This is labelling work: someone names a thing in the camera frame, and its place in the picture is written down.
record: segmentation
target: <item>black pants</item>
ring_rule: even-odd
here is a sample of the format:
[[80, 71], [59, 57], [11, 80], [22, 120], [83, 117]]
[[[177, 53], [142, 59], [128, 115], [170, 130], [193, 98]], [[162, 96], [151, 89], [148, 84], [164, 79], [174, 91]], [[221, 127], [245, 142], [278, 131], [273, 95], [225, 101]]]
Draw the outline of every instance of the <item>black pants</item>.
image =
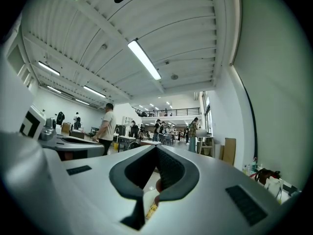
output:
[[104, 139], [99, 139], [99, 143], [103, 144], [104, 145], [104, 154], [103, 156], [106, 156], [108, 154], [108, 150], [109, 150], [109, 147], [112, 143], [112, 140], [104, 140]]

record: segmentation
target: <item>fluorescent light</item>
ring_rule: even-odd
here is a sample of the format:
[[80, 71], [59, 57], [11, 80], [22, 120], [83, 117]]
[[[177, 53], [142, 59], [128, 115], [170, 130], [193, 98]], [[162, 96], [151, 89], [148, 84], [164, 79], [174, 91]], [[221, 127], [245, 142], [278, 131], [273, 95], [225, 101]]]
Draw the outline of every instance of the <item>fluorescent light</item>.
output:
[[89, 105], [88, 103], [85, 103], [85, 102], [83, 102], [83, 101], [80, 101], [80, 100], [78, 100], [78, 99], [75, 99], [76, 101], [78, 101], [78, 102], [81, 102], [81, 103], [83, 103], [83, 104], [87, 104], [87, 105]]
[[49, 89], [54, 90], [55, 92], [58, 92], [58, 93], [60, 93], [60, 94], [62, 93], [62, 92], [60, 92], [60, 91], [56, 90], [55, 88], [52, 88], [51, 86], [48, 86], [48, 85], [47, 85], [47, 87], [48, 87]]
[[129, 49], [136, 55], [136, 57], [141, 61], [141, 63], [146, 67], [148, 72], [152, 75], [155, 80], [160, 80], [161, 76], [157, 72], [156, 68], [150, 61], [149, 57], [143, 51], [141, 46], [137, 43], [137, 41], [132, 41], [128, 44]]
[[42, 63], [42, 62], [40, 62], [40, 61], [38, 62], [38, 64], [39, 64], [41, 67], [44, 67], [45, 69], [47, 69], [47, 70], [53, 72], [54, 74], [57, 74], [58, 76], [60, 75], [60, 73], [59, 73], [58, 71], [54, 70], [53, 68], [50, 68], [48, 65], [45, 65], [44, 63]]
[[90, 91], [90, 92], [92, 92], [92, 93], [95, 93], [95, 94], [97, 94], [98, 96], [101, 96], [101, 97], [106, 98], [105, 95], [103, 95], [103, 94], [101, 94], [101, 93], [99, 93], [99, 92], [96, 92], [96, 91], [94, 91], [93, 89], [91, 89], [91, 88], [89, 88], [89, 87], [87, 87], [87, 86], [84, 86], [84, 89], [86, 89], [86, 90], [88, 90], [88, 91]]

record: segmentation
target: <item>white corrugated ceiling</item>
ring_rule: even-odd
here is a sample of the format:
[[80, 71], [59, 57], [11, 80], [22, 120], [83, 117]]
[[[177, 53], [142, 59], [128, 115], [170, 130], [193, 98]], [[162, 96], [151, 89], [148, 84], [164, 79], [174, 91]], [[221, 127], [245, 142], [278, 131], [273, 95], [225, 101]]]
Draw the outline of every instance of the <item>white corrugated ceiling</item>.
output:
[[[22, 13], [25, 48], [40, 82], [99, 107], [103, 99], [84, 85], [111, 102], [174, 88], [183, 92], [197, 83], [209, 87], [216, 30], [212, 0], [30, 0]], [[153, 80], [127, 48], [135, 38], [161, 80]]]

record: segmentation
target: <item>black shirt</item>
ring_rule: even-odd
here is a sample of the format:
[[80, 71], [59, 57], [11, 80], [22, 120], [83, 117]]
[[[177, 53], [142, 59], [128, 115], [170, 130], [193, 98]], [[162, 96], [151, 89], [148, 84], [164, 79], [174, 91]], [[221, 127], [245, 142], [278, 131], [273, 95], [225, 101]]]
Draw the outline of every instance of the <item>black shirt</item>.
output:
[[156, 124], [155, 124], [155, 131], [154, 131], [154, 133], [158, 133], [158, 132], [157, 132], [157, 129], [158, 129], [159, 126], [160, 126], [159, 123], [156, 123]]

